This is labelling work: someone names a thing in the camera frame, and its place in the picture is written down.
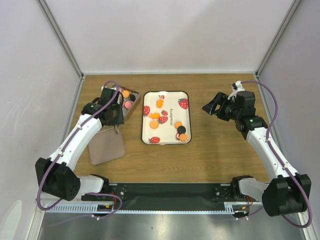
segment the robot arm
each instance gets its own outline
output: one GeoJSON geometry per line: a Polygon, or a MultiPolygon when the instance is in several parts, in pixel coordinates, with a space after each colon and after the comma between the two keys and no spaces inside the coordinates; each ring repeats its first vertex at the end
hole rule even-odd
{"type": "Polygon", "coordinates": [[[276,158],[268,146],[268,142],[272,144],[275,152],[285,163],[287,170],[295,176],[309,198],[311,180],[308,175],[300,175],[292,167],[272,137],[269,137],[267,141],[268,125],[262,117],[256,116],[255,94],[245,91],[240,81],[232,85],[232,90],[233,93],[230,96],[219,92],[202,109],[224,121],[230,119],[235,121],[236,129],[253,146],[270,179],[270,183],[266,184],[257,181],[252,176],[234,177],[231,182],[234,186],[234,194],[251,196],[262,202],[265,211],[271,217],[306,211],[307,205],[301,191],[276,158]]]}
{"type": "Polygon", "coordinates": [[[121,96],[117,90],[104,87],[101,97],[84,106],[76,126],[61,146],[47,159],[38,159],[35,170],[39,191],[67,201],[80,200],[87,193],[101,192],[106,178],[96,175],[77,177],[74,169],[85,147],[103,126],[124,123],[121,96]]]}

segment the white wall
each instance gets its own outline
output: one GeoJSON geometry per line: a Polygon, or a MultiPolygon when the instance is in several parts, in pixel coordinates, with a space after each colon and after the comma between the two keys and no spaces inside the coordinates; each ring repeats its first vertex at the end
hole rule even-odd
{"type": "MultiPolygon", "coordinates": [[[[278,100],[275,122],[285,155],[312,181],[310,202],[320,227],[320,1],[304,0],[267,65],[261,81],[278,100]]],[[[274,102],[268,97],[274,113],[274,102]]]]}
{"type": "Polygon", "coordinates": [[[23,239],[36,209],[35,162],[61,143],[78,83],[37,2],[0,0],[0,239],[17,200],[14,239],[23,239]]]}
{"type": "Polygon", "coordinates": [[[85,73],[255,71],[293,0],[47,0],[85,73]]]}

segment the red strawberry illustration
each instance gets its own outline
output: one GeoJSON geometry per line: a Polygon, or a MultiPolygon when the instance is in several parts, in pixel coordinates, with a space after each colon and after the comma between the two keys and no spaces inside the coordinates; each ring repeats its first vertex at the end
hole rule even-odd
{"type": "Polygon", "coordinates": [[[161,112],[161,114],[162,114],[163,116],[168,116],[168,112],[165,111],[165,110],[163,110],[163,111],[161,112]]]}
{"type": "Polygon", "coordinates": [[[175,135],[175,140],[176,140],[176,141],[180,141],[179,133],[178,133],[178,132],[177,132],[176,135],[175,135]]]}
{"type": "Polygon", "coordinates": [[[189,107],[189,101],[187,98],[181,98],[178,101],[180,107],[182,107],[183,109],[188,109],[189,107]]]}
{"type": "Polygon", "coordinates": [[[160,142],[160,138],[157,136],[152,137],[148,140],[150,144],[158,144],[160,142]]]}
{"type": "Polygon", "coordinates": [[[168,121],[168,117],[167,117],[167,116],[161,116],[161,117],[159,117],[159,119],[158,119],[158,122],[159,122],[160,124],[164,124],[166,121],[168,121]]]}
{"type": "Polygon", "coordinates": [[[150,107],[149,106],[144,106],[143,107],[143,116],[148,116],[150,113],[150,107]]]}

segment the wooden tabletop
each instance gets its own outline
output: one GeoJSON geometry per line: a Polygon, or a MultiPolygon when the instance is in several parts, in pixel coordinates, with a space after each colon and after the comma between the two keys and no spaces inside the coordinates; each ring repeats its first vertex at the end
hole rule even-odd
{"type": "MultiPolygon", "coordinates": [[[[73,119],[83,106],[101,94],[102,85],[115,80],[141,94],[141,103],[121,130],[126,145],[124,157],[93,166],[86,148],[75,169],[79,176],[98,174],[111,182],[129,183],[226,183],[232,177],[252,175],[268,182],[267,172],[255,150],[229,122],[210,116],[202,107],[218,92],[230,94],[232,83],[253,80],[252,74],[131,74],[88,75],[73,119]],[[143,96],[148,91],[185,91],[189,95],[192,141],[187,145],[146,145],[141,140],[143,96]]],[[[256,114],[267,121],[255,84],[245,84],[255,93],[256,114]]]]}

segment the black disc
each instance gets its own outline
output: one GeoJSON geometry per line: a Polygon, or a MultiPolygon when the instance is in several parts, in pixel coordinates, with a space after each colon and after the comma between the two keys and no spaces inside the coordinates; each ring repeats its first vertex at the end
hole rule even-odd
{"type": "Polygon", "coordinates": [[[129,99],[130,101],[134,102],[136,100],[136,96],[133,94],[130,94],[129,99]]]}
{"type": "Polygon", "coordinates": [[[186,128],[184,126],[178,127],[178,134],[185,134],[186,133],[186,128]]]}

